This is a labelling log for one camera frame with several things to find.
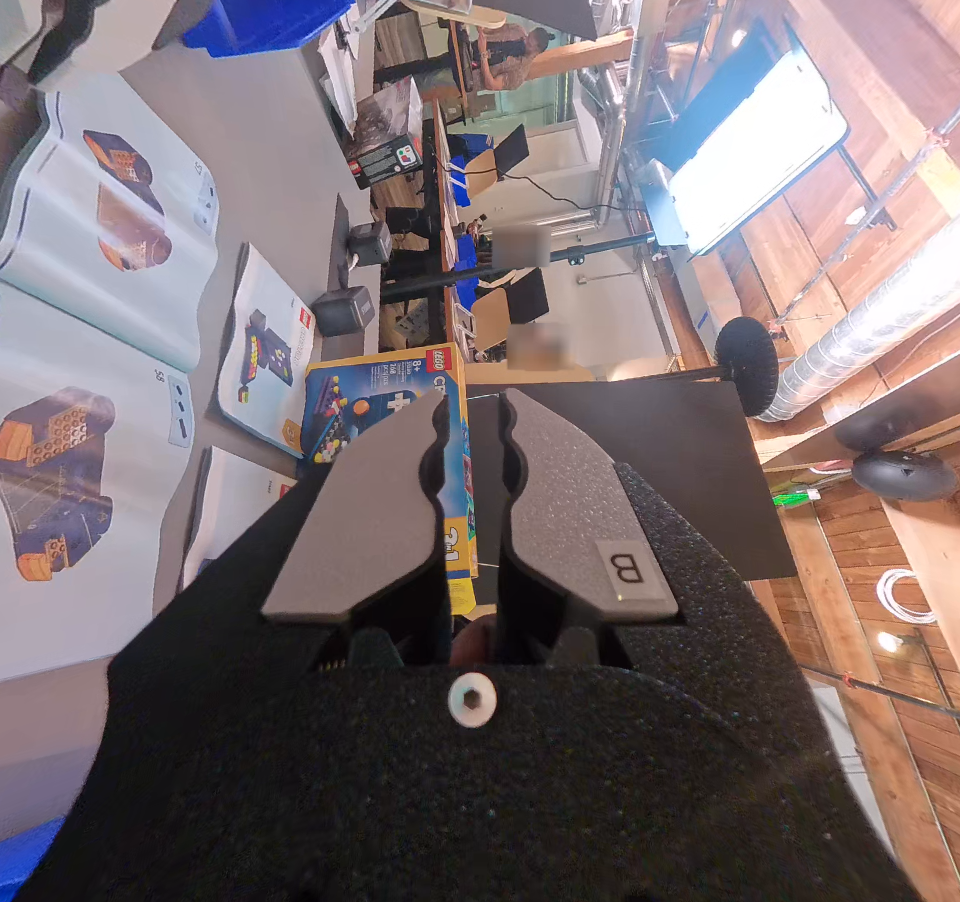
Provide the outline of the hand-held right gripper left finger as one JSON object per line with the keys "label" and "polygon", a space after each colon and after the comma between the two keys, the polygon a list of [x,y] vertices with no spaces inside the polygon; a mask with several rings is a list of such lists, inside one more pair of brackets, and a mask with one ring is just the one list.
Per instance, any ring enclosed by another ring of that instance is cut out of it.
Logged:
{"label": "hand-held right gripper left finger", "polygon": [[427,393],[359,435],[332,464],[263,607],[291,623],[344,623],[442,551],[428,462],[449,432],[447,397]]}

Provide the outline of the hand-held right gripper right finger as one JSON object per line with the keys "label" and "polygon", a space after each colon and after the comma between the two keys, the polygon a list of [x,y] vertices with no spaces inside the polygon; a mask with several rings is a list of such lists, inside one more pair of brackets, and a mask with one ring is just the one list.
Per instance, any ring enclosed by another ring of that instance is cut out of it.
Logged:
{"label": "hand-held right gripper right finger", "polygon": [[517,388],[500,395],[505,462],[517,463],[507,555],[599,623],[674,621],[680,608],[614,460],[586,433]]}

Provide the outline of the instruction booklet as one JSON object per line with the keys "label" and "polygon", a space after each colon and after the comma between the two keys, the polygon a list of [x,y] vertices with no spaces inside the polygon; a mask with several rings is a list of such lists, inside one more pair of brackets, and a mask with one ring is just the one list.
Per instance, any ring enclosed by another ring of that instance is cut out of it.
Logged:
{"label": "instruction booklet", "polygon": [[1,677],[152,617],[218,261],[204,162],[119,74],[41,92],[2,184]]}

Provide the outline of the person's right hand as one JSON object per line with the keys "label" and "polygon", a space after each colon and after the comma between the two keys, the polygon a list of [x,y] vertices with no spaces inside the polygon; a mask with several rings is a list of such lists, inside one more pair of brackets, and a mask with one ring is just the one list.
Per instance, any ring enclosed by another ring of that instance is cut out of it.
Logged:
{"label": "person's right hand", "polygon": [[496,659],[498,616],[495,613],[468,620],[466,626],[454,636],[449,656],[449,666],[458,669],[475,669]]}

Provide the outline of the toy brick set box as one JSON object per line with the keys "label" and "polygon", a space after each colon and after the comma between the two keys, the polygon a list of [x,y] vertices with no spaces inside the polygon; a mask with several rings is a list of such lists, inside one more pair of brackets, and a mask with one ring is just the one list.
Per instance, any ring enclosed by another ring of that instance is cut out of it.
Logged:
{"label": "toy brick set box", "polygon": [[455,343],[310,364],[301,423],[304,455],[296,473],[333,463],[368,428],[431,392],[447,399],[445,482],[438,499],[451,609],[466,617],[477,606],[479,572],[466,367]]}

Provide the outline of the booklet with arcade machine cover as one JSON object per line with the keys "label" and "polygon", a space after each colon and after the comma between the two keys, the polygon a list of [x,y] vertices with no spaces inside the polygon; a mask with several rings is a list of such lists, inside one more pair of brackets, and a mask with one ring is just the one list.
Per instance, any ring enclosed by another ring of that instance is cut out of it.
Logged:
{"label": "booklet with arcade machine cover", "polygon": [[296,479],[211,447],[200,466],[181,588],[219,558],[270,507],[294,487]]}

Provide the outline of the pale wooden board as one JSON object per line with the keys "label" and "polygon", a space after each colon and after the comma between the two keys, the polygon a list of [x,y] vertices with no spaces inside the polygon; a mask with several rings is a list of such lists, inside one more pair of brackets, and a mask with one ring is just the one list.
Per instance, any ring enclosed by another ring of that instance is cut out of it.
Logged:
{"label": "pale wooden board", "polygon": [[525,369],[511,367],[508,361],[465,363],[464,378],[469,386],[500,388],[515,388],[536,384],[582,383],[596,380],[589,369],[580,365],[554,369]]}

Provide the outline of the dark grey box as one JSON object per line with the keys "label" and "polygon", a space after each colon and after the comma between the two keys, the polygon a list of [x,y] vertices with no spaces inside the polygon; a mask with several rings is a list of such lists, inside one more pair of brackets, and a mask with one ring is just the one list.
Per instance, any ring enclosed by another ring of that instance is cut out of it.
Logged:
{"label": "dark grey box", "polygon": [[364,284],[329,290],[310,304],[310,310],[324,339],[361,333],[378,314],[378,306]]}
{"label": "dark grey box", "polygon": [[352,226],[347,235],[346,250],[354,268],[387,265],[393,252],[393,239],[387,222],[375,219]]}

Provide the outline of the black floor lamp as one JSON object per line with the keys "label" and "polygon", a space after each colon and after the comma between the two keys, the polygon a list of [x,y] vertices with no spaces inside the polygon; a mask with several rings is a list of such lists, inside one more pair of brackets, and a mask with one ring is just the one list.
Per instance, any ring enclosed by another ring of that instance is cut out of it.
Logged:
{"label": "black floor lamp", "polygon": [[716,337],[714,365],[655,375],[655,380],[726,382],[734,385],[744,416],[772,406],[780,380],[776,347],[767,328],[748,316],[726,322]]}

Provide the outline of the booklet with toy computer cover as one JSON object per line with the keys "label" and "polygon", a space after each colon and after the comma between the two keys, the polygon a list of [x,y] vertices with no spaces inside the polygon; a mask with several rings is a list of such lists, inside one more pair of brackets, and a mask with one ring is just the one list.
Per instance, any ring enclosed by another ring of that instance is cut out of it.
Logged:
{"label": "booklet with toy computer cover", "polygon": [[313,312],[253,245],[231,309],[216,396],[223,416],[301,459]]}

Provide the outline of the dark printed carton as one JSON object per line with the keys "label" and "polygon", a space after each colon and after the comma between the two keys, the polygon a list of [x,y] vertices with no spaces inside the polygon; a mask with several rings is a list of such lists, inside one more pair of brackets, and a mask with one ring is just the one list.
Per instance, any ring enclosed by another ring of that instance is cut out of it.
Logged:
{"label": "dark printed carton", "polygon": [[359,189],[423,167],[423,123],[423,100],[411,76],[357,103],[357,117],[342,152]]}

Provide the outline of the black light stand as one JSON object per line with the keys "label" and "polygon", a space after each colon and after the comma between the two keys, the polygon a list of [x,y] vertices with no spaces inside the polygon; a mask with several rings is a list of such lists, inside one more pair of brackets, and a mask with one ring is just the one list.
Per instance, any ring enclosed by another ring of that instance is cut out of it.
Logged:
{"label": "black light stand", "polygon": [[580,265],[591,255],[621,248],[648,246],[654,242],[655,233],[646,231],[590,244],[577,243],[554,251],[549,249],[549,239],[546,236],[536,236],[533,231],[526,235],[514,233],[511,236],[504,236],[504,240],[506,243],[494,245],[491,264],[476,264],[464,269],[409,276],[383,283],[380,288],[381,302],[392,304],[408,301],[425,297],[435,289],[451,288],[465,280],[496,280],[513,272],[545,269],[557,262],[565,262],[571,266]]}

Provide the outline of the black dome fixture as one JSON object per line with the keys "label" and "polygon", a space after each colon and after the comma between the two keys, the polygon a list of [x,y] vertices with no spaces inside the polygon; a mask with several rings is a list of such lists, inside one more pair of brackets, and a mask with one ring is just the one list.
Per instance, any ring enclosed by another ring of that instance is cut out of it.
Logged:
{"label": "black dome fixture", "polygon": [[851,466],[853,481],[881,499],[929,503],[950,498],[958,489],[954,467],[936,454],[870,452]]}

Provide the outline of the studio light panel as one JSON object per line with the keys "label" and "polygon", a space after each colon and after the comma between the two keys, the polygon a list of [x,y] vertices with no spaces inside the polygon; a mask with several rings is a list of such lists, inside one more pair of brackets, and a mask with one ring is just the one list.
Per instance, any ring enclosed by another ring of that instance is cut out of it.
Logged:
{"label": "studio light panel", "polygon": [[807,49],[793,39],[774,58],[751,32],[642,156],[635,179],[655,241],[707,254],[849,132]]}

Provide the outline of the silver ventilation duct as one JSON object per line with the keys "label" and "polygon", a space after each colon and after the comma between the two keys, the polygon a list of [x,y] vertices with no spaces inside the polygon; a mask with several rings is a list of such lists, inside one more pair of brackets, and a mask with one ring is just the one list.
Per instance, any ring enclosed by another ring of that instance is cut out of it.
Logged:
{"label": "silver ventilation duct", "polygon": [[779,423],[798,416],[958,301],[955,217],[787,367],[758,420]]}

